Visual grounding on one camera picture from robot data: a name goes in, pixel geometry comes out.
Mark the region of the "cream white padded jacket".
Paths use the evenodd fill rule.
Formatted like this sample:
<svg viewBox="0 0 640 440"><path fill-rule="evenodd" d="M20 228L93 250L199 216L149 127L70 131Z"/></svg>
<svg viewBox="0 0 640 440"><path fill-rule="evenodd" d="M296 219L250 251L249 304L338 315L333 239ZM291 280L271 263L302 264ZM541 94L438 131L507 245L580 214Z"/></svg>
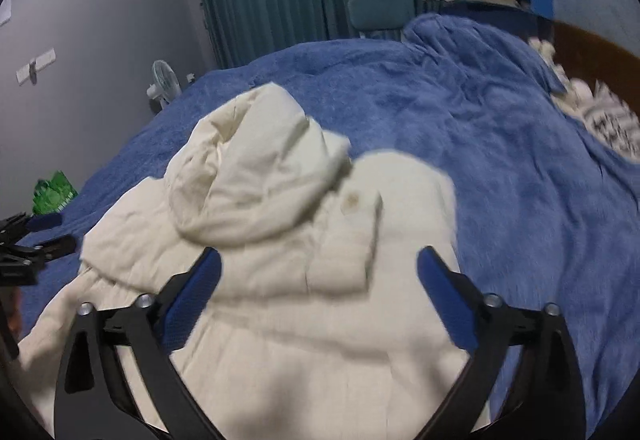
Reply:
<svg viewBox="0 0 640 440"><path fill-rule="evenodd" d="M273 83L202 117L85 235L21 341L13 377L43 426L78 307L158 293L213 247L220 282L171 359L225 437L413 438L468 361L416 273L425 246L457 267L454 183L349 146Z"/></svg>

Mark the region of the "green plastic bag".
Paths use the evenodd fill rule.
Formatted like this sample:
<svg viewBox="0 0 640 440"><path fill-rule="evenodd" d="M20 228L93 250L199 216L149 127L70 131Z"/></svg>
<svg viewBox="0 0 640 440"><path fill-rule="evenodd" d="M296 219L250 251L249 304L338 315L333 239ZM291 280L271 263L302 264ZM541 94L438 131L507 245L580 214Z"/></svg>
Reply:
<svg viewBox="0 0 640 440"><path fill-rule="evenodd" d="M62 171L56 171L50 179L39 179L32 193L32 213L47 215L61 212L78 196L77 190Z"/></svg>

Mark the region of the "blue fleece bed blanket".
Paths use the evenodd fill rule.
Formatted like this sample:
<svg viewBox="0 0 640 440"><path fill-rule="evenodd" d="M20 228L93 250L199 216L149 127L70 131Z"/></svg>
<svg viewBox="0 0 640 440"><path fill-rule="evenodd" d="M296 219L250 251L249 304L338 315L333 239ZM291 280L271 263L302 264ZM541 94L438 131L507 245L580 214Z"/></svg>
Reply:
<svg viewBox="0 0 640 440"><path fill-rule="evenodd" d="M205 75L65 208L62 232L81 245L64 260L63 285L43 279L49 303L77 277L82 241L105 213L162 177L202 117L269 83L346 137L351 159L398 151L447 174L458 264L446 266L511 307L560 307L582 376L585 438L622 404L639 368L639 166L554 104L563 86L535 49L463 18L425 15L401 41L300 44ZM506 354L477 426L497 417L520 353ZM117 354L143 419L162 428L131 350Z"/></svg>

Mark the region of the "white standing fan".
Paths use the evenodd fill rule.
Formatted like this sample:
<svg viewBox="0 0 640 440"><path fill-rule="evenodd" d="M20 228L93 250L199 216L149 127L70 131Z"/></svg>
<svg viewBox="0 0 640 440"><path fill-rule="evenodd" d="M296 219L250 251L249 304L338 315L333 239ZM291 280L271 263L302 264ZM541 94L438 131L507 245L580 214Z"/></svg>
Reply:
<svg viewBox="0 0 640 440"><path fill-rule="evenodd" d="M155 60L152 63L152 83L145 93L154 114L160 113L182 94L177 75L166 61Z"/></svg>

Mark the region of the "black white patterned pillow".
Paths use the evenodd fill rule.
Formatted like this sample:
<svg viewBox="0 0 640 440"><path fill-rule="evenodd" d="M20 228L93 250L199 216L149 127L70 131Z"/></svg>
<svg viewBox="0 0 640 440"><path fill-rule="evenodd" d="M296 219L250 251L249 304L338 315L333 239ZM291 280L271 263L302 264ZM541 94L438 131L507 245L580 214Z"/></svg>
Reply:
<svg viewBox="0 0 640 440"><path fill-rule="evenodd" d="M639 119L625 101L603 82L594 89L580 78L569 78L561 64L554 62L555 48L545 40L530 37L530 47L554 72L563 88L552 94L554 104L581 122L603 145L631 163L639 163Z"/></svg>

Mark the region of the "brown wooden headboard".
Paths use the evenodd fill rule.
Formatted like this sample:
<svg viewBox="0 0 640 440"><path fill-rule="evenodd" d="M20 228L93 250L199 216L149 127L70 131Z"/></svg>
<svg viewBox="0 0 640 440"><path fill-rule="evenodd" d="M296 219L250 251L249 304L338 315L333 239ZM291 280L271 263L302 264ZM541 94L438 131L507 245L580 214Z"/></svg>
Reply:
<svg viewBox="0 0 640 440"><path fill-rule="evenodd" d="M555 61L570 78L581 78L593 87L605 83L634 113L640 108L640 60L603 37L570 24L553 23Z"/></svg>

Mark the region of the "teal office chair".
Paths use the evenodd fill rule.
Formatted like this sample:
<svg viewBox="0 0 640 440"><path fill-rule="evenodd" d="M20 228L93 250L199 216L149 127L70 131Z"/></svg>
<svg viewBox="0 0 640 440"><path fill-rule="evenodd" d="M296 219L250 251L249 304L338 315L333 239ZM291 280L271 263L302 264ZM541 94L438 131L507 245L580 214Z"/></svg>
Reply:
<svg viewBox="0 0 640 440"><path fill-rule="evenodd" d="M348 0L347 15L360 38L396 41L412 18L404 0Z"/></svg>

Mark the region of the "white wall socket strip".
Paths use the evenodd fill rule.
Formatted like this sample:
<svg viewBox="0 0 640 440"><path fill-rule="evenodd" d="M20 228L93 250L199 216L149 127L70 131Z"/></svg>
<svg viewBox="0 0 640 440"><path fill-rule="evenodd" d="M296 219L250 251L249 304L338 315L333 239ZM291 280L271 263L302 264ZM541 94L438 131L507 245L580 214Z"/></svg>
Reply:
<svg viewBox="0 0 640 440"><path fill-rule="evenodd" d="M21 67L15 72L18 85L23 85L26 82L36 84L38 81L38 74L49 67L50 64L55 63L56 53L55 49L51 48L37 58L32 58L26 66Z"/></svg>

